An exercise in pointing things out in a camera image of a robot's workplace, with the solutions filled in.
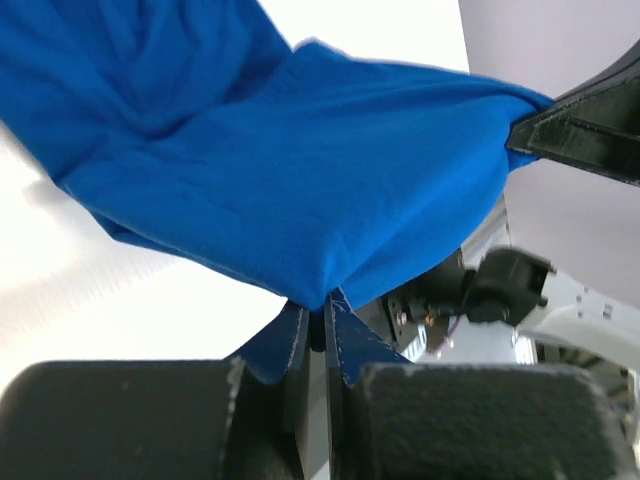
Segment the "black foam pad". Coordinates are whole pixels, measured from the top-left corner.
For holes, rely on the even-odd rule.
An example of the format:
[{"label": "black foam pad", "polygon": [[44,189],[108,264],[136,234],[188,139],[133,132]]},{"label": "black foam pad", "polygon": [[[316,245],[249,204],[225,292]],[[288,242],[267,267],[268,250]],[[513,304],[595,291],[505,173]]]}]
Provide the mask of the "black foam pad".
[{"label": "black foam pad", "polygon": [[357,478],[638,478],[604,393],[571,367],[372,365],[350,396]]}]

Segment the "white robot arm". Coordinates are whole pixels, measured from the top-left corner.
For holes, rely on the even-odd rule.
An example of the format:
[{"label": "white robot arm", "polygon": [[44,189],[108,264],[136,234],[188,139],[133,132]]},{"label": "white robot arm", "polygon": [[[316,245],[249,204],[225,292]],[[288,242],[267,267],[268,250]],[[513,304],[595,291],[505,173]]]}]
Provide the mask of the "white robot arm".
[{"label": "white robot arm", "polygon": [[551,270],[536,306],[516,331],[536,342],[585,350],[640,371],[640,310]]}]

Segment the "light gray wall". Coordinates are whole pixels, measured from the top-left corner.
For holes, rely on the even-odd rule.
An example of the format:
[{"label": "light gray wall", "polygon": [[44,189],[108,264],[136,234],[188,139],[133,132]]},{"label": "light gray wall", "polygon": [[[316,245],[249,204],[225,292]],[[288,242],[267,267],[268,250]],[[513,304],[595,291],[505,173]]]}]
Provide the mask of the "light gray wall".
[{"label": "light gray wall", "polygon": [[[460,0],[471,72],[557,96],[640,39],[637,0]],[[513,241],[640,307],[640,188],[548,161],[506,190]]]}]

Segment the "screw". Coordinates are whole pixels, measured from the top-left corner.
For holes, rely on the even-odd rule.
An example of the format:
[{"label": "screw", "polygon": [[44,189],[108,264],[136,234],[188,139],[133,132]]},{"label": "screw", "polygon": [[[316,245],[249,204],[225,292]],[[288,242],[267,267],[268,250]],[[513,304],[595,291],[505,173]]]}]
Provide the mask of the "screw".
[{"label": "screw", "polygon": [[396,315],[396,323],[401,327],[407,324],[407,314],[404,312],[400,312]]}]

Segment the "blue t-shirt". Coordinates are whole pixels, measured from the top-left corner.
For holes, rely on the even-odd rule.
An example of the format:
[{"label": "blue t-shirt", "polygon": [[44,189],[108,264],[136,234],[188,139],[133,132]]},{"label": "blue t-shirt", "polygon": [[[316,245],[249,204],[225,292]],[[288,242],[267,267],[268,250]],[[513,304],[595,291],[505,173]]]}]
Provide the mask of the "blue t-shirt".
[{"label": "blue t-shirt", "polygon": [[3,0],[0,39],[0,118],[114,239],[311,309],[452,253],[533,160],[510,125],[551,104],[292,51],[254,0]]}]

